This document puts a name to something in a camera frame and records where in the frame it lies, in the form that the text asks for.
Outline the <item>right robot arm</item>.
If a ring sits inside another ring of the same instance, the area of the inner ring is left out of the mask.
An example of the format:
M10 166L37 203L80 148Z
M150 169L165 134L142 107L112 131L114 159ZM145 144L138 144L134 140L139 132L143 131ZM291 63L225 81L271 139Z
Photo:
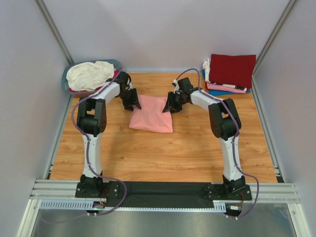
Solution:
M221 144L224 161L223 184L209 190L211 196L218 194L221 198L242 198L246 183L238 150L241 122L234 101L211 96L204 90L193 87L189 78L175 79L172 85L174 90L168 93L163 112L178 113L187 103L200 106L208 111L212 133Z

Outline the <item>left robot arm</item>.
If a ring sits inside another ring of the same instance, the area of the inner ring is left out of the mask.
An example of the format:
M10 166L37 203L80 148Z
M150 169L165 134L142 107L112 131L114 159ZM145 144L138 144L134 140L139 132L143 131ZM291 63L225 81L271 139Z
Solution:
M84 169L76 188L77 198L103 198L106 192L100 158L101 140L107 125L106 105L117 97L125 110L141 109L137 90L132 87L131 77L126 72L108 79L104 87L80 98L75 106L78 110L76 128L82 133L84 142Z

